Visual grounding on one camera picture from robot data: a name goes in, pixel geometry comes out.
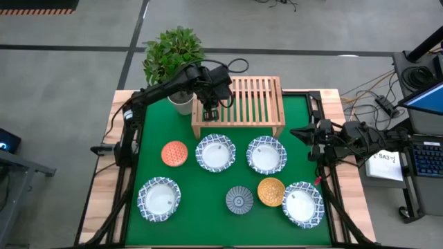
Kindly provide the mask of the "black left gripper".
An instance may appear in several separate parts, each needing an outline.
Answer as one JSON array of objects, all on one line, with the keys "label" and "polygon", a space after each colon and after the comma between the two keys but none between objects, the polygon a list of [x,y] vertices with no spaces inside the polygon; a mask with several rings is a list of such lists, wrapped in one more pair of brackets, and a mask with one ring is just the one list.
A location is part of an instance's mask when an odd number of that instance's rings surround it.
[{"label": "black left gripper", "polygon": [[233,105],[233,92],[229,85],[232,84],[228,69],[224,66],[218,66],[209,70],[205,66],[199,67],[202,78],[199,80],[199,101],[203,104],[204,121],[218,121],[219,112],[215,110],[222,100],[227,100],[227,104],[222,104],[224,108]]}]

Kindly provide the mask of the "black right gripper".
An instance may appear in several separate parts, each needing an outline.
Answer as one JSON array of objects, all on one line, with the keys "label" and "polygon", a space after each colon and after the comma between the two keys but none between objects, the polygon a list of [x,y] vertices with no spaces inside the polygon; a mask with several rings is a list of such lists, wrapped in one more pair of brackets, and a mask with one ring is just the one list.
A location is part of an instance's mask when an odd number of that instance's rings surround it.
[{"label": "black right gripper", "polygon": [[316,124],[309,124],[303,128],[294,128],[290,130],[305,145],[332,145],[334,143],[334,129],[332,121],[329,119],[319,120]]}]

